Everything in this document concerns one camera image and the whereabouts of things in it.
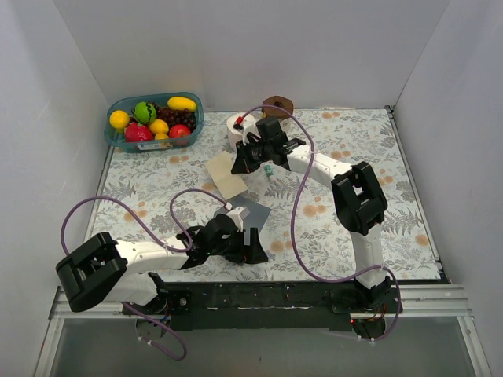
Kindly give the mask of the cream letter paper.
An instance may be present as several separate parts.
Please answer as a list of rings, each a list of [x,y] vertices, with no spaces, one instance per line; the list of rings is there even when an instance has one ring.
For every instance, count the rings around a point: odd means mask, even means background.
[[[231,174],[233,162],[228,152],[221,152],[211,158],[206,168],[223,199],[232,199],[248,190],[239,175]]]

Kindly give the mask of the grey envelope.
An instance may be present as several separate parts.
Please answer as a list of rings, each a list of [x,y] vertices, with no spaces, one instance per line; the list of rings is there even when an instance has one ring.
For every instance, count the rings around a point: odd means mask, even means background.
[[[248,211],[248,214],[244,217],[244,244],[249,245],[251,239],[250,229],[257,228],[258,232],[261,232],[271,209],[243,196],[233,197],[230,203],[233,207],[244,207]]]

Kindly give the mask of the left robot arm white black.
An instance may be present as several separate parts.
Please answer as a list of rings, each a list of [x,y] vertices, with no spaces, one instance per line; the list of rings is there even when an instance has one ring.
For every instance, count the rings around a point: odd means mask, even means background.
[[[114,240],[100,232],[63,258],[56,273],[72,312],[81,313],[102,302],[127,302],[148,313],[161,313],[171,302],[161,270],[183,270],[219,256],[237,265],[268,260],[259,230],[245,231],[236,214],[217,214],[172,236],[167,245]]]

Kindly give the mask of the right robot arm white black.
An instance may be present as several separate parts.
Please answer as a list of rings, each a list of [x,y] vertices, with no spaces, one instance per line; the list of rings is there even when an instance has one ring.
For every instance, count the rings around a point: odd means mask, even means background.
[[[272,162],[313,179],[331,189],[340,224],[350,233],[356,271],[353,280],[357,306],[373,312],[382,306],[391,289],[384,268],[381,243],[387,200],[373,168],[366,162],[342,163],[317,152],[311,137],[288,138],[274,116],[260,119],[255,126],[244,126],[237,117],[233,128],[240,132],[232,174],[250,174]]]

